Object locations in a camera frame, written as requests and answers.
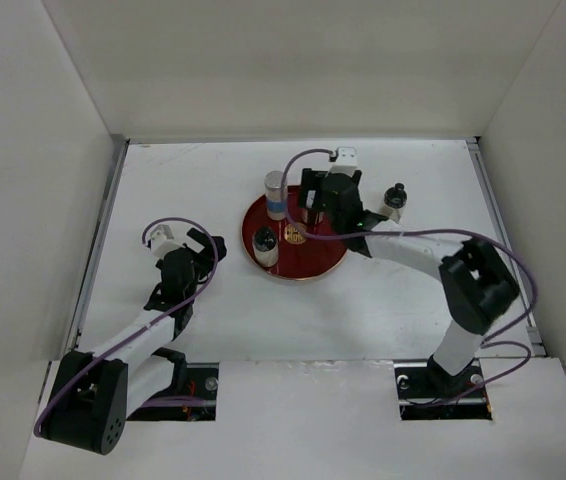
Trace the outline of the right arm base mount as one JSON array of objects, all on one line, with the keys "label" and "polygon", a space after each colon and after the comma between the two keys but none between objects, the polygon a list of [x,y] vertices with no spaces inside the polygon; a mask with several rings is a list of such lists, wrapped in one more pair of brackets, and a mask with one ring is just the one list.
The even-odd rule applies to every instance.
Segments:
[{"label": "right arm base mount", "polygon": [[482,420],[492,412],[480,363],[473,361],[451,382],[437,385],[426,362],[394,364],[394,376],[403,421]]}]

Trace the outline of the tall silver-lid bead bottle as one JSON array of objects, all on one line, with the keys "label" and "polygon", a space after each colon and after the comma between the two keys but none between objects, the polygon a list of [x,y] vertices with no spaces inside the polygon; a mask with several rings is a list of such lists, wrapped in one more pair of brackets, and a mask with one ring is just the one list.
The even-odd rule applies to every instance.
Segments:
[{"label": "tall silver-lid bead bottle", "polygon": [[264,177],[266,212],[274,221],[285,218],[287,190],[282,188],[282,178],[283,172],[279,170],[270,171]]}]

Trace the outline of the white-lid short jar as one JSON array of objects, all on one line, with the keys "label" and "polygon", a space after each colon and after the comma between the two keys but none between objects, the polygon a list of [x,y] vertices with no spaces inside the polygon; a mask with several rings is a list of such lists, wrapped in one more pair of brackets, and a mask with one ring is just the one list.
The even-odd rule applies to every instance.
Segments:
[{"label": "white-lid short jar", "polygon": [[323,221],[324,218],[324,212],[316,209],[302,208],[301,214],[302,214],[302,222],[307,227],[318,226]]}]

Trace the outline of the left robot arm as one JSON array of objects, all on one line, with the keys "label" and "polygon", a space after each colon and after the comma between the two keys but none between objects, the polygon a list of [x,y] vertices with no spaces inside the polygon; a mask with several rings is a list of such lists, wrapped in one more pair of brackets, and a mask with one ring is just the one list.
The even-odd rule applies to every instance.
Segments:
[{"label": "left robot arm", "polygon": [[187,387],[184,354],[169,349],[193,316],[196,298],[227,255],[225,240],[187,220],[183,241],[172,218],[152,222],[143,243],[157,255],[160,280],[132,324],[92,350],[61,359],[47,405],[35,422],[37,438],[99,455],[120,440],[127,418],[154,395],[173,399]]}]

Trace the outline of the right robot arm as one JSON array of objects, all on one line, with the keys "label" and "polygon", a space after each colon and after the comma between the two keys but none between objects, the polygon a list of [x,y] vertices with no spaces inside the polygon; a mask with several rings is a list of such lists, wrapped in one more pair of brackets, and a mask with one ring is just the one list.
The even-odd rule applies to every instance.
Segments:
[{"label": "right robot arm", "polygon": [[327,174],[317,198],[349,250],[399,263],[441,284],[451,321],[427,361],[426,380],[438,395],[457,391],[487,332],[520,293],[494,245],[475,236],[458,243],[397,231],[382,235],[376,227],[387,218],[363,208],[358,181],[343,173]]}]

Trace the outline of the black-cap white jar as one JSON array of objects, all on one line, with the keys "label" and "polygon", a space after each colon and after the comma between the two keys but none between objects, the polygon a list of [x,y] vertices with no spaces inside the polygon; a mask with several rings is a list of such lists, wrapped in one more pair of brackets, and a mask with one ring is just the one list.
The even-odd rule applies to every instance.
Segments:
[{"label": "black-cap white jar", "polygon": [[279,256],[278,240],[274,230],[262,226],[252,236],[252,249],[256,262],[263,268],[273,267]]}]

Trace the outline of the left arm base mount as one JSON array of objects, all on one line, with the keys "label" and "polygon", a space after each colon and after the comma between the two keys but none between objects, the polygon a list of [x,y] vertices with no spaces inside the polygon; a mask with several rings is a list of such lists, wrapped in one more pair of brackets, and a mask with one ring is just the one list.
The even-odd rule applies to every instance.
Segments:
[{"label": "left arm base mount", "polygon": [[127,418],[132,422],[207,422],[216,419],[219,364],[189,364],[184,379],[155,394],[150,407]]}]

